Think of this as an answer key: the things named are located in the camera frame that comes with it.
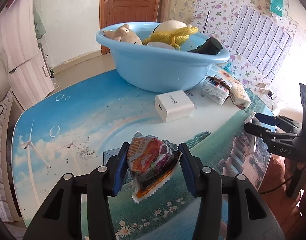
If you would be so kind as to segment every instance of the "cabinet handle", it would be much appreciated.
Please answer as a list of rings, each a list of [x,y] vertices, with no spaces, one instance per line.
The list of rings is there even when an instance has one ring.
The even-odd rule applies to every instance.
[[[45,67],[43,66],[42,68],[43,68],[43,72],[44,72],[45,77],[48,77],[48,75],[45,72]]]

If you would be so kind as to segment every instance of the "table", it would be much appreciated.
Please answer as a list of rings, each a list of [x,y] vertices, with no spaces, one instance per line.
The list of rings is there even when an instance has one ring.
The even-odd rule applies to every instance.
[[[225,74],[212,68],[208,75],[215,73]],[[175,148],[186,142],[204,165],[230,176],[242,172],[258,189],[270,154],[261,139],[256,151],[250,152],[243,124],[251,111],[272,113],[250,91],[251,106],[240,109],[230,99],[219,105],[203,96],[201,85],[187,92],[195,105],[192,114],[168,123],[154,108],[156,93],[128,84],[115,70],[68,87],[26,110],[16,124],[12,147],[14,185],[26,225],[63,174],[78,176],[103,165],[103,152],[107,159],[109,150],[130,142],[137,131],[167,140]],[[132,183],[125,182],[118,196],[109,198],[117,238],[191,239],[200,198],[187,191],[181,169],[139,204],[131,198]],[[220,239],[225,237],[226,223],[224,196]],[[119,235],[121,227],[125,235]],[[88,239],[85,196],[82,231]]]

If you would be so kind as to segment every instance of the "yellow mesh sponge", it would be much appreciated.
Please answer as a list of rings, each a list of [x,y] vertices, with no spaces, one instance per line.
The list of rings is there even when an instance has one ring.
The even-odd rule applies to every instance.
[[[197,27],[184,27],[173,32],[154,32],[151,37],[143,41],[143,45],[147,45],[151,41],[163,42],[180,50],[180,46],[187,41],[190,35],[198,32]]]

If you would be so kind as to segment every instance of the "brown strap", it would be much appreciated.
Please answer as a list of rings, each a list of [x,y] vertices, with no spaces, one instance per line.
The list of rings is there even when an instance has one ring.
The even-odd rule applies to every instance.
[[[221,86],[225,87],[228,91],[229,91],[229,95],[228,97],[230,96],[231,94],[231,88],[225,84],[223,81],[219,80],[218,78],[216,77],[211,77],[211,76],[207,76],[206,78],[209,78],[210,80],[214,80],[216,83],[220,84]]]

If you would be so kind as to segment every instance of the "baseboard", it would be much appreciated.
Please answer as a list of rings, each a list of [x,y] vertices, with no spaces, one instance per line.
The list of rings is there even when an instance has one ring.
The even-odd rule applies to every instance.
[[[95,52],[88,52],[86,54],[82,54],[80,56],[69,59],[69,60],[59,64],[58,66],[54,67],[53,68],[54,74],[56,74],[56,73],[58,73],[58,72],[60,72],[64,69],[67,69],[69,67],[72,67],[76,64],[79,64],[83,61],[87,61],[89,59],[92,59],[92,58],[95,58],[95,57],[98,57],[98,56],[101,56],[101,55],[102,55],[101,50],[98,50],[98,51],[95,51]]]

